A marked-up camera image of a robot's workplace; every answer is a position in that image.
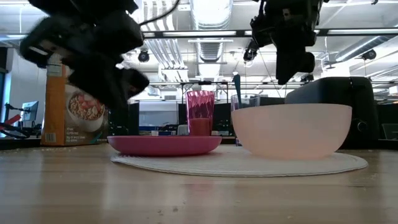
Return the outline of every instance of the white bowl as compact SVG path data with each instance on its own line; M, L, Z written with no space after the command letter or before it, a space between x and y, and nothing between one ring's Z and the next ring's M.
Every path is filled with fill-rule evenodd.
M72 99L72 97L75 96L77 93L78 93L78 92L72 93L72 94L68 97L68 99L67 99L67 110L68 110L68 114L69 114L69 116L72 118L73 122L74 122L82 131L85 131L85 132L88 132L88 133L95 132L95 131L97 131L97 130L102 126L102 123L103 123L103 120L104 120L104 111L105 111L105 110L103 110L103 113L101 114L101 116L100 116L98 119L95 119L95 120L92 120L92 121L90 121L90 120L85 120L85 119L79 118L78 116L74 115L74 114L70 111L70 109L69 109L69 101L70 101L70 100Z
M344 142L351 126L350 106L287 104L232 112L243 147L268 159L319 159Z

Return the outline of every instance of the round placemat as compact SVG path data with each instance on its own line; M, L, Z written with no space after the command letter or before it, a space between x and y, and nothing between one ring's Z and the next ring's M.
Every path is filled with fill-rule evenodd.
M336 174L368 166L364 159L342 153L333 153L316 161L275 161L253 156L243 148L234 146L219 146L213 152L202 156L134 157L118 154L111 160L159 172L217 177Z

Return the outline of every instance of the pink cup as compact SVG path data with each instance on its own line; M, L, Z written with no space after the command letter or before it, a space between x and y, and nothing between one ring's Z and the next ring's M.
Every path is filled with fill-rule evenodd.
M189 135L210 136L213 127L214 92L189 91L186 97Z

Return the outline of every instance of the pink plate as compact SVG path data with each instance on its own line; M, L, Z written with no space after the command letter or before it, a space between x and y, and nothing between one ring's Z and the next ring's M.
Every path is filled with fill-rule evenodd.
M134 156L193 156L220 145L217 136L108 136L117 151Z

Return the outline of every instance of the desk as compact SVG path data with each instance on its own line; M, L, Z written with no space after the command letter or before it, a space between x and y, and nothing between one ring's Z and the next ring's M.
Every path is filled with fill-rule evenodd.
M113 164L107 144L0 152L1 223L398 223L398 152L345 151L367 169L221 178Z

